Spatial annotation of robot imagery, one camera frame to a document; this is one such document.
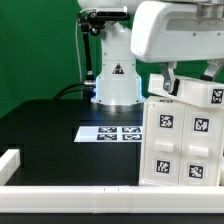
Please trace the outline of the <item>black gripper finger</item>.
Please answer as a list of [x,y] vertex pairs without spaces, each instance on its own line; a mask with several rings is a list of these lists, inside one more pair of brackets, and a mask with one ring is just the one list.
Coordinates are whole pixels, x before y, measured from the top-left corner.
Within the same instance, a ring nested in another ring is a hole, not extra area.
[[213,81],[224,67],[224,59],[208,60],[207,63],[208,67],[200,76],[200,79],[205,81]]
[[176,62],[162,62],[160,64],[161,74],[164,78],[163,89],[173,96],[177,95],[180,84],[180,80],[174,74],[176,66]]

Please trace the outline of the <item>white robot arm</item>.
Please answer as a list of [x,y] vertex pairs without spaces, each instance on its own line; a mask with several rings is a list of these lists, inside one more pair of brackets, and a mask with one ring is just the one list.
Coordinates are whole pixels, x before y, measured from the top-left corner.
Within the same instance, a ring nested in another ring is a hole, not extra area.
[[224,0],[78,0],[89,32],[101,35],[97,104],[133,106],[142,100],[135,62],[158,63],[162,92],[192,103],[174,75],[179,61],[208,62],[200,80],[212,83],[224,68]]

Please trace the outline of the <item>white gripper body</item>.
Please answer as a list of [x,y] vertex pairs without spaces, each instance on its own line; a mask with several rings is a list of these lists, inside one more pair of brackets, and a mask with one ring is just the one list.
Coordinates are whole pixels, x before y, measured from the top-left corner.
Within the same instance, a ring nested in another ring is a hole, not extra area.
[[196,4],[144,1],[135,13],[131,51],[147,63],[224,58],[224,18],[200,18]]

